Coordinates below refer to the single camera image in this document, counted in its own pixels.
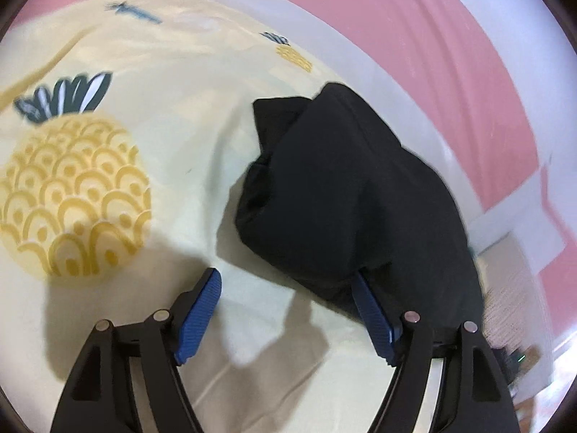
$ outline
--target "metal pin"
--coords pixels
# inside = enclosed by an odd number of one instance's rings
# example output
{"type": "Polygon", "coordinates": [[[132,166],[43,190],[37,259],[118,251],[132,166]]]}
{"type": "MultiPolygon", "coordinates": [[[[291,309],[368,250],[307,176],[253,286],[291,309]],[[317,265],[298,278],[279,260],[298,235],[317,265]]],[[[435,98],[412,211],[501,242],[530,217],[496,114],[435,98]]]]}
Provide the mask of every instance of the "metal pin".
{"type": "Polygon", "coordinates": [[[474,334],[479,329],[477,327],[477,325],[473,321],[470,321],[470,320],[468,320],[466,323],[464,323],[463,327],[465,328],[465,330],[467,332],[471,332],[471,334],[474,334]]]}
{"type": "Polygon", "coordinates": [[[170,317],[170,312],[168,312],[166,309],[159,309],[152,315],[152,317],[155,321],[162,322],[170,317]]]}
{"type": "Polygon", "coordinates": [[[94,328],[99,332],[104,332],[105,330],[108,330],[109,327],[110,321],[107,321],[106,319],[99,320],[94,326],[94,328]]]}
{"type": "Polygon", "coordinates": [[[420,321],[420,315],[416,311],[407,311],[405,313],[405,321],[416,324],[417,322],[420,321]]]}

